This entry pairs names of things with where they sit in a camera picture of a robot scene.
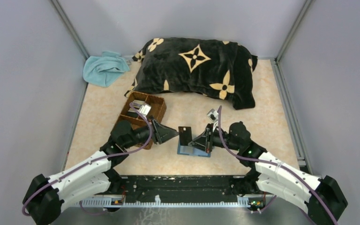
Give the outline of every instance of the gray wall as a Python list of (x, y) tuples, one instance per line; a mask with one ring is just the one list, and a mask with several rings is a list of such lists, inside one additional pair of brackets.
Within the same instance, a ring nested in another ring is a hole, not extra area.
[(91, 55), (134, 54), (156, 37), (236, 41), (275, 57), (305, 0), (60, 0)]
[(339, 182), (360, 224), (360, 1), (316, 1), (280, 62), (312, 168)]
[(32, 178), (60, 171), (85, 83), (84, 59), (49, 1), (0, 0), (0, 225)]

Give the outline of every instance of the brown storage box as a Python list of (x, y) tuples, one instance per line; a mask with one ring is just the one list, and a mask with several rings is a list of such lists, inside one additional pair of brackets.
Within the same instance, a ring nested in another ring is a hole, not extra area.
[[(163, 97), (157, 97), (157, 96), (133, 91), (129, 95), (129, 98), (127, 99), (125, 105), (123, 106), (122, 111), (121, 111), (114, 127), (117, 126), (117, 123), (121, 120), (129, 121), (132, 124), (133, 129), (137, 129), (139, 127), (143, 127), (143, 126), (147, 125), (140, 116), (138, 116), (137, 118), (133, 118), (133, 117), (126, 115), (128, 110), (130, 109), (129, 104), (131, 102), (133, 102), (133, 100), (141, 100), (151, 106), (151, 109), (148, 112), (147, 118), (149, 116), (153, 116), (159, 123), (162, 121), (164, 114), (166, 112), (165, 99)], [(150, 143), (144, 149), (151, 149), (152, 144), (153, 144), (153, 141), (150, 140)]]

